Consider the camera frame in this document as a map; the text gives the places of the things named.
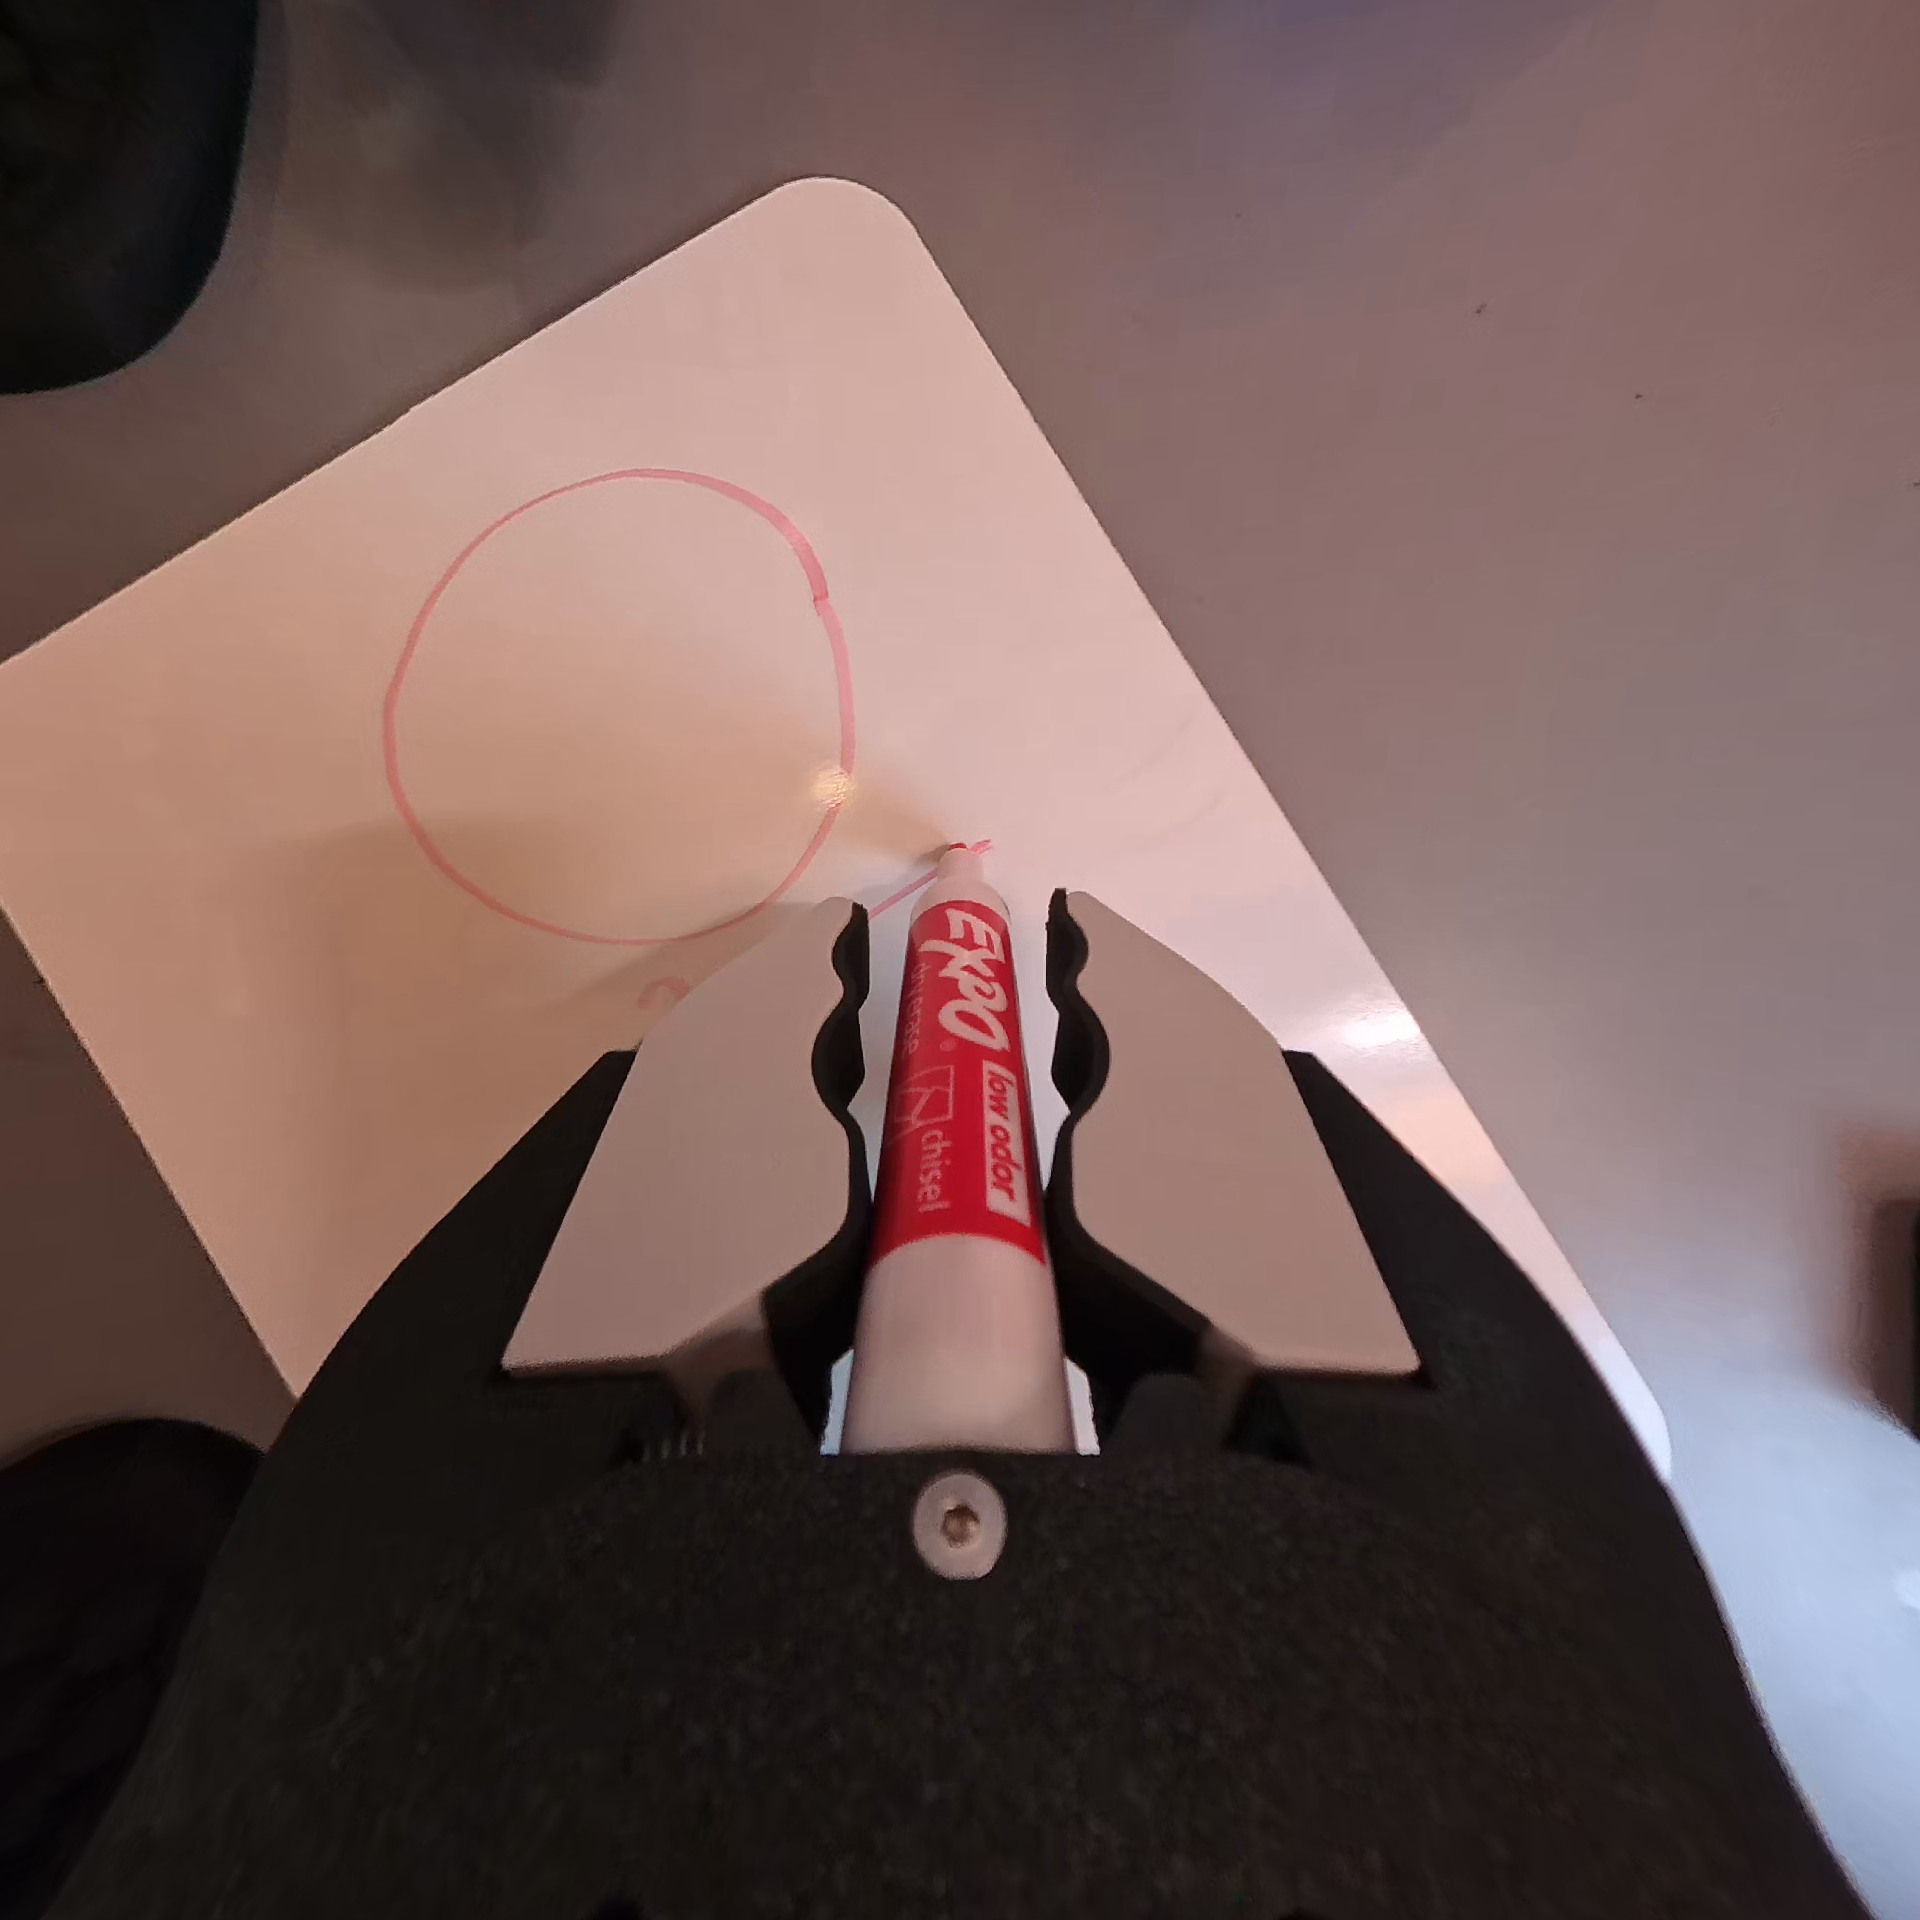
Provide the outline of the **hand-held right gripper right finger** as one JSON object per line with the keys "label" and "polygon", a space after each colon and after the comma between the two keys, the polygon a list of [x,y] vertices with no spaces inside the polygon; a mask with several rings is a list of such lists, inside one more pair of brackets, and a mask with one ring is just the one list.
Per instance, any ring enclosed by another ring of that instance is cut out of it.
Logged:
{"label": "hand-held right gripper right finger", "polygon": [[1417,1352],[1282,1046],[1087,891],[1047,905],[1047,1244],[1089,1380],[1413,1378]]}

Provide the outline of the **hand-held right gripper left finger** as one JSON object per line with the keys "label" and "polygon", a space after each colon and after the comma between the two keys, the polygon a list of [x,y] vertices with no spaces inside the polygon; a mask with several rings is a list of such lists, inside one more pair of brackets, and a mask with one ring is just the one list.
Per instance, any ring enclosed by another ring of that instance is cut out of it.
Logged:
{"label": "hand-held right gripper left finger", "polygon": [[706,1414],[776,1375],[807,1425],[849,1350],[872,1224],[863,1079],[868,915],[797,912],[636,1050],[502,1352],[509,1376],[661,1371]]}

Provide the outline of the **red dry erase marker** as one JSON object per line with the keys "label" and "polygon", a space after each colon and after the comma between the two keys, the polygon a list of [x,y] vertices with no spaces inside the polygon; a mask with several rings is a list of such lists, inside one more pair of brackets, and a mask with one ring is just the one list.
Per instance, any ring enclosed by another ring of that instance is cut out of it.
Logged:
{"label": "red dry erase marker", "polygon": [[1015,926],[977,848],[910,908],[838,1449],[1071,1451]]}

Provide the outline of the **small white whiteboard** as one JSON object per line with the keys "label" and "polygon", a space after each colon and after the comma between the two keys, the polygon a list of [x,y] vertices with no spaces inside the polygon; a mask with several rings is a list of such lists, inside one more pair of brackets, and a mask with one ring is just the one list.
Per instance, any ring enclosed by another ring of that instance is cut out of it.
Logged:
{"label": "small white whiteboard", "polygon": [[602,1050],[980,843],[1319,1051],[1657,1400],[904,216],[808,179],[5,664],[5,912],[298,1392]]}

